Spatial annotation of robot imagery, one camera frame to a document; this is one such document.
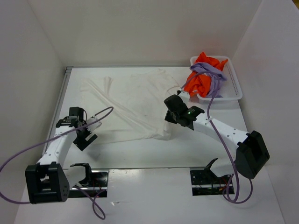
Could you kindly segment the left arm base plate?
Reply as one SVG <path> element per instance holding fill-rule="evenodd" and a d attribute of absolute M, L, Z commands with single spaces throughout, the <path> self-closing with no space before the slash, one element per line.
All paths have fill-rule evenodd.
<path fill-rule="evenodd" d="M 92 169 L 91 178 L 87 184 L 77 186 L 90 197 L 107 197 L 109 170 Z"/>

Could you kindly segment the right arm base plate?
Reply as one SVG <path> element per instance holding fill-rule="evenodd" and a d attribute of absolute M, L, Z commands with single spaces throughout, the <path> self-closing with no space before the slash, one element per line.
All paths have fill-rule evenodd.
<path fill-rule="evenodd" d="M 222 195 L 223 191 L 228 187 L 228 193 L 234 194 L 234 186 L 232 183 L 228 185 L 231 175 L 217 177 L 211 170 L 207 168 L 191 168 L 190 178 L 193 196 L 215 196 Z"/>

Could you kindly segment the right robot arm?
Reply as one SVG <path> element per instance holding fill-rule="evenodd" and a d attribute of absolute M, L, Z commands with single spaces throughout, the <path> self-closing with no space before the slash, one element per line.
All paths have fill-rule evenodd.
<path fill-rule="evenodd" d="M 188 127 L 218 142 L 223 140 L 226 144 L 232 162 L 215 157 L 210 169 L 205 171 L 207 182 L 216 183 L 221 176 L 234 173 L 234 168 L 243 177 L 252 180 L 269 160 L 269 152 L 259 132 L 248 133 L 208 118 L 203 109 L 196 106 L 188 108 L 179 95 L 169 96 L 164 103 L 167 107 L 166 121 Z"/>

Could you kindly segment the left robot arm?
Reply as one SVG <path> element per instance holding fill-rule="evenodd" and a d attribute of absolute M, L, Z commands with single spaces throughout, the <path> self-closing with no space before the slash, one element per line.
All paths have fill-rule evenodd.
<path fill-rule="evenodd" d="M 68 116 L 56 123 L 54 140 L 35 165 L 25 170 L 29 202 L 31 204 L 65 202 L 76 184 L 84 187 L 93 182 L 88 163 L 75 163 L 63 169 L 66 156 L 72 146 L 85 150 L 97 135 L 93 131 L 101 126 L 95 116 L 84 119 L 85 111 L 71 107 Z"/>

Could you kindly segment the white t shirt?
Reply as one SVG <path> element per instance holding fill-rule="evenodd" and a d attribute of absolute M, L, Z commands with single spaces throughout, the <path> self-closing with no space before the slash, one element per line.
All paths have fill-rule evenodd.
<path fill-rule="evenodd" d="M 81 104 L 89 115 L 112 106 L 110 115 L 94 130 L 96 144 L 130 140 L 169 140 L 171 125 L 164 120 L 164 100 L 176 93 L 179 85 L 165 70 L 124 77 L 82 79 Z"/>

